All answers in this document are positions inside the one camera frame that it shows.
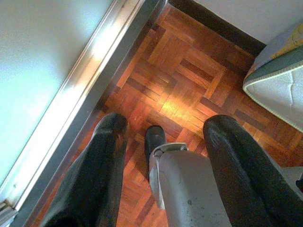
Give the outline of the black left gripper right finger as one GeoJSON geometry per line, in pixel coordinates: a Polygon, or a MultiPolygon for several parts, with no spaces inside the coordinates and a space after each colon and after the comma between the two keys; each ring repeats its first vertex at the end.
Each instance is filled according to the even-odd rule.
{"type": "Polygon", "coordinates": [[[217,188],[232,226],[302,226],[302,167],[280,167],[227,115],[207,119],[203,134],[217,188]]]}

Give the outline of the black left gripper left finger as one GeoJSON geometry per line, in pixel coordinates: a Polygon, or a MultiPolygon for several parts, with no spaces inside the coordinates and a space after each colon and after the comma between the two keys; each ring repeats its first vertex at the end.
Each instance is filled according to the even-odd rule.
{"type": "Polygon", "coordinates": [[[42,227],[116,226],[128,131],[121,114],[109,113],[99,121],[65,174],[42,227]]]}

